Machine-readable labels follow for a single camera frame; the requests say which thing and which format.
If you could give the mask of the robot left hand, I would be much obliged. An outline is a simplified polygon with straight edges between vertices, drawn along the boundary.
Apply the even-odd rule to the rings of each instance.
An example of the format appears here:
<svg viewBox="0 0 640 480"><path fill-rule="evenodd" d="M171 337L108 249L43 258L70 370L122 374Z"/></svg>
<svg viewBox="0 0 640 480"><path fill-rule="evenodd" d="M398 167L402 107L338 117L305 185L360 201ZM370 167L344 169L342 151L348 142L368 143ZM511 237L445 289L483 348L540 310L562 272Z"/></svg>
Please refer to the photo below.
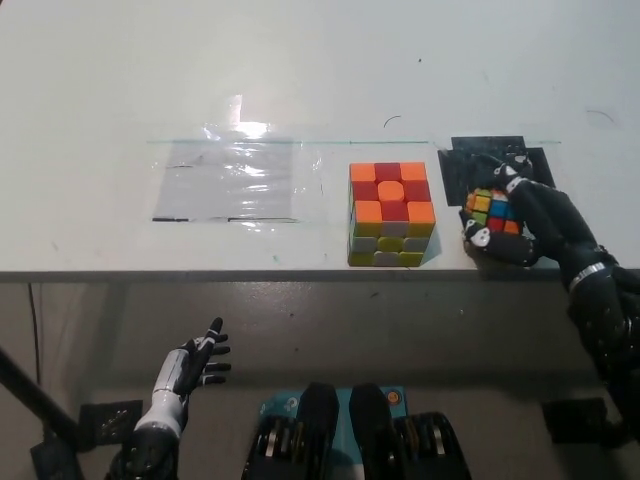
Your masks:
<svg viewBox="0 0 640 480"><path fill-rule="evenodd" d="M213 320L207 332L171 350L157 376L151 407L134 427L135 431L160 429L180 439L188 422L191 394L199 387L222 384L228 363L212 360L213 356L228 354L225 345L228 335L222 333L223 320Z"/></svg>

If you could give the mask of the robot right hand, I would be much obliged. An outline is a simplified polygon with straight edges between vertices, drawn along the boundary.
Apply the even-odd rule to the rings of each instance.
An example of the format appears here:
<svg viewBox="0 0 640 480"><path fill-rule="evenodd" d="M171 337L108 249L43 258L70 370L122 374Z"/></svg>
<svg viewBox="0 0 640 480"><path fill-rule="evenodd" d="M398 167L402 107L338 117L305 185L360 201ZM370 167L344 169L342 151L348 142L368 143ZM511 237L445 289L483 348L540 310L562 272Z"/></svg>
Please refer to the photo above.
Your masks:
<svg viewBox="0 0 640 480"><path fill-rule="evenodd" d="M462 209L459 215L469 247L519 267L531 267L541 258L549 258L558 264L562 284L569 292L589 279L611 275L615 258L599 245L566 193L532 178L529 160L498 159L487 153L472 158L484 167L480 186L504 194L528 233L492 231Z"/></svg>

